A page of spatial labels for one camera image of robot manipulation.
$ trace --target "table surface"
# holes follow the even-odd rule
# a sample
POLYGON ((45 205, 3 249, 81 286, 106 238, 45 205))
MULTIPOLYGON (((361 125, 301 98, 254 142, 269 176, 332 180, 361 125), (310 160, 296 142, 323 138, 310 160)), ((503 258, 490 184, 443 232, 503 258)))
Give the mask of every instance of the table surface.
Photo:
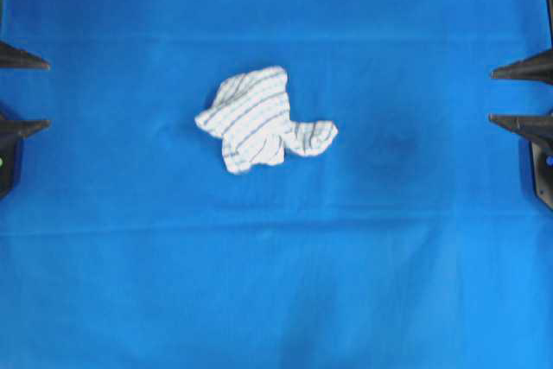
POLYGON ((0 203, 0 367, 551 367, 553 214, 486 119, 553 108, 488 77, 545 0, 5 0, 2 35, 52 70, 0 104, 52 127, 0 203), (194 116, 268 65, 340 134, 229 175, 194 116))

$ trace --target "striped cloth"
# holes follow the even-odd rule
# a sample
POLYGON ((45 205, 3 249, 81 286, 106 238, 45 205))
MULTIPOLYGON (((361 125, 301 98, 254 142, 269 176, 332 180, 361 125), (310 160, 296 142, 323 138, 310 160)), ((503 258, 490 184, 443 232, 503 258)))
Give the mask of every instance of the striped cloth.
POLYGON ((254 164, 280 164, 285 149, 318 156, 338 134, 331 121, 290 121, 287 82, 281 67, 241 73, 224 81, 212 107, 195 118, 198 127, 223 140, 229 172, 239 175, 254 164))

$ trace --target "blue backdrop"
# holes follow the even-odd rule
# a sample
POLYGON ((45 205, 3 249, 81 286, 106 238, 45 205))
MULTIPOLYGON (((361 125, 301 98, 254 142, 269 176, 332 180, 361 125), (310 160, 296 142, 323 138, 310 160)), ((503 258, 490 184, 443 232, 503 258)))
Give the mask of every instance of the blue backdrop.
POLYGON ((0 101, 52 127, 0 203, 2 368, 553 365, 553 215, 488 112, 545 0, 6 0, 0 101), (282 65, 323 156, 226 173, 194 125, 282 65))

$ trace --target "black clamp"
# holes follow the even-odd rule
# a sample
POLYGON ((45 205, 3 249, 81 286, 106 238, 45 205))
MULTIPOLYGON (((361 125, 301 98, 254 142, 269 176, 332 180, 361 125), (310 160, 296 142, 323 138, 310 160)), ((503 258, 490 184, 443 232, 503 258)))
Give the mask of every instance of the black clamp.
MULTIPOLYGON (((553 40, 553 0, 547 0, 553 40)), ((517 61, 492 72, 495 80, 542 81, 553 85, 553 49, 517 61)), ((553 117, 490 114, 489 119, 531 142, 534 189, 537 197, 553 209, 553 117)))
MULTIPOLYGON (((50 69, 50 65, 42 58, 1 41, 0 67, 50 69)), ((15 121, 0 114, 0 199, 10 192, 19 176, 19 142, 49 125, 48 120, 15 121)))

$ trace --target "white towel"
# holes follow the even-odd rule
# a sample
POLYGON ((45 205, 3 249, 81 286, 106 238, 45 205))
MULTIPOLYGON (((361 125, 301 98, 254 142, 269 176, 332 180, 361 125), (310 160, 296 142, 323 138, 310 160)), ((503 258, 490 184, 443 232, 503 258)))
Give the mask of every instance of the white towel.
POLYGON ((290 121, 287 82, 281 67, 241 73, 224 81, 212 107, 196 117, 198 127, 223 140, 229 172, 238 175, 254 164, 280 164, 285 148, 318 156, 338 134, 332 121, 290 121))

